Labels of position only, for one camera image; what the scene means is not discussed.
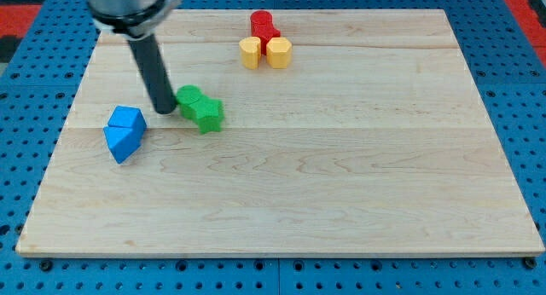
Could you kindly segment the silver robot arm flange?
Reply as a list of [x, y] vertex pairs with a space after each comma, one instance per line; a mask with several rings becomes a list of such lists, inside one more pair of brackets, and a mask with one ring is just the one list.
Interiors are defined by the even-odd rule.
[[154, 33], [182, 0], [86, 0], [96, 27], [130, 41]]

